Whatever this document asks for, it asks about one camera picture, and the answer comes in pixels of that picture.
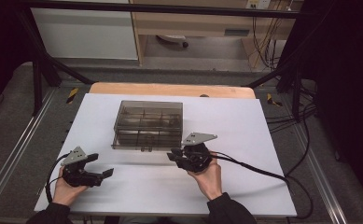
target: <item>white tabletop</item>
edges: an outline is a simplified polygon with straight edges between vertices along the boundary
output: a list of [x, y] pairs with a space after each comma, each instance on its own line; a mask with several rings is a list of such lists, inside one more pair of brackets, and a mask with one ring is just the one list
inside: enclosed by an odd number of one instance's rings
[[[259, 100], [88, 93], [59, 157], [81, 146], [87, 154], [99, 154], [97, 161], [87, 163], [88, 172], [101, 173], [114, 168], [114, 174], [105, 179], [101, 187], [83, 192], [71, 207], [73, 213], [102, 216], [208, 214], [207, 199], [195, 180], [169, 161], [166, 152], [112, 149], [121, 100], [182, 102], [183, 138], [192, 132], [217, 134], [218, 139], [205, 143], [209, 149], [283, 175]], [[296, 215], [283, 181], [228, 161], [218, 163], [222, 167], [223, 190], [254, 216]], [[59, 166], [52, 179], [57, 177]], [[43, 191], [35, 211], [47, 205]]]

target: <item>black metal bar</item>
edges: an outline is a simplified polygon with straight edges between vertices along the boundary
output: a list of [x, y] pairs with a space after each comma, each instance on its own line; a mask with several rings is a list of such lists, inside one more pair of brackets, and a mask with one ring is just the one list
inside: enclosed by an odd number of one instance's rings
[[50, 56], [49, 54], [47, 54], [47, 58], [48, 60], [55, 65], [57, 68], [59, 68], [60, 70], [63, 70], [65, 73], [67, 73], [68, 75], [78, 79], [79, 81], [85, 83], [85, 84], [93, 84], [96, 81], [92, 81], [90, 79], [88, 79], [87, 77], [83, 77], [80, 73], [74, 71], [73, 69], [69, 68], [68, 66], [66, 66], [65, 64], [57, 61], [56, 59], [54, 59], [52, 56]]
[[188, 7], [188, 6], [169, 6], [169, 5], [92, 3], [92, 2], [69, 2], [69, 1], [49, 1], [49, 0], [42, 0], [42, 1], [20, 0], [20, 3], [23, 4], [25, 7], [93, 10], [93, 11], [153, 12], [153, 13], [175, 13], [175, 14], [282, 18], [282, 19], [307, 19], [317, 16], [315, 13], [298, 12], [298, 11], [278, 11], [278, 10], [247, 9], [247, 8], [229, 8], [229, 7]]
[[282, 76], [284, 73], [286, 73], [288, 71], [288, 67], [289, 67], [288, 64], [286, 64], [284, 67], [280, 67], [278, 70], [274, 70], [274, 71], [270, 72], [268, 75], [261, 77], [249, 84], [243, 85], [242, 87], [248, 87], [248, 88], [254, 89], [254, 88], [262, 85], [262, 83], [265, 83], [274, 77]]
[[50, 86], [59, 86], [62, 83], [62, 80], [58, 76], [56, 70], [51, 66], [51, 64], [48, 63], [48, 60], [46, 59], [46, 56], [44, 54], [44, 52], [46, 52], [45, 48], [42, 45], [41, 41], [39, 40], [39, 37], [35, 33], [35, 30], [33, 29], [31, 23], [27, 19], [24, 9], [16, 8], [15, 14], [18, 17], [19, 21], [21, 22], [24, 31], [29, 36], [29, 39], [32, 44], [31, 51], [38, 59], [41, 73], [44, 75], [45, 79], [47, 80]]

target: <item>human hand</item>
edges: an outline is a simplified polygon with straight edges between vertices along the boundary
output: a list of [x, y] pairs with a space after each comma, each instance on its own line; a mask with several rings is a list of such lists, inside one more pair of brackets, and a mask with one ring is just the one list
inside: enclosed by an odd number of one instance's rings
[[59, 179], [56, 181], [55, 195], [53, 197], [53, 203], [59, 203], [66, 206], [70, 206], [77, 196], [82, 193], [87, 186], [72, 187], [62, 178], [63, 176], [62, 166], [59, 170]]
[[188, 171], [188, 174], [198, 182], [199, 189], [212, 201], [222, 195], [221, 166], [216, 162], [216, 158], [210, 162], [208, 167], [199, 173]]

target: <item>transparent storage box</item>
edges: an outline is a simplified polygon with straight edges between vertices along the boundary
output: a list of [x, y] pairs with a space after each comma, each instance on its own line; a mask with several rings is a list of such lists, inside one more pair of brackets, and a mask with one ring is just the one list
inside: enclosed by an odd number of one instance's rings
[[112, 148], [141, 151], [181, 147], [182, 103], [122, 101]]

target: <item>black sleeve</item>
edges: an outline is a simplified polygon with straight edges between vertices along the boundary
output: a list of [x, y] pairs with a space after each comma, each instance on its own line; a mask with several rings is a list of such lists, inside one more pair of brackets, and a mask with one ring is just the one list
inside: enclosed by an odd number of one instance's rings
[[50, 203], [46, 210], [35, 214], [27, 220], [26, 224], [72, 224], [68, 214], [70, 214], [68, 206]]
[[251, 213], [240, 203], [232, 200], [228, 193], [223, 193], [207, 205], [210, 210], [210, 224], [257, 223]]

